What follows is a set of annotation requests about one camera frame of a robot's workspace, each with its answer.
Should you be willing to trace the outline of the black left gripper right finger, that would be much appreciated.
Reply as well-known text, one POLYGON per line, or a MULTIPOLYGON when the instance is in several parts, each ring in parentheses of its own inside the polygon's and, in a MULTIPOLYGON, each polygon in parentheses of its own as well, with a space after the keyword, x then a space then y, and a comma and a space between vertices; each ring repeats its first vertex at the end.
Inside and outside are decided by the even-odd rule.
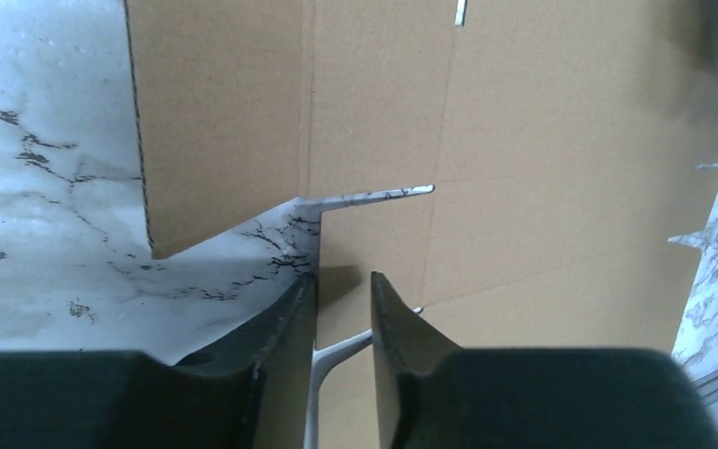
POLYGON ((688 377, 636 348, 465 348, 371 282, 383 448, 718 448, 688 377))

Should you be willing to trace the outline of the brown cardboard box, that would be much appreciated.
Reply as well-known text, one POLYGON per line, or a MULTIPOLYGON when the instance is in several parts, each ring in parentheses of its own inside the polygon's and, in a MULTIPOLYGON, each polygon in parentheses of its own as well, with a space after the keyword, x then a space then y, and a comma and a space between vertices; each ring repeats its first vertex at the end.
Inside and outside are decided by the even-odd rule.
POLYGON ((718 1, 130 1, 152 256, 256 313, 370 275, 477 346, 718 369, 718 1))

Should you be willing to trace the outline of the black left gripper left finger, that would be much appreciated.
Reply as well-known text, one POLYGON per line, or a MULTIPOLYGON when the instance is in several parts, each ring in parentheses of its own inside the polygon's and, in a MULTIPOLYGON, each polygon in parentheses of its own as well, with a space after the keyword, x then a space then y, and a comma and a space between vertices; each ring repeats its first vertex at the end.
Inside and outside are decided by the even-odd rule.
POLYGON ((299 448, 318 286, 169 366, 139 351, 0 352, 0 448, 299 448))

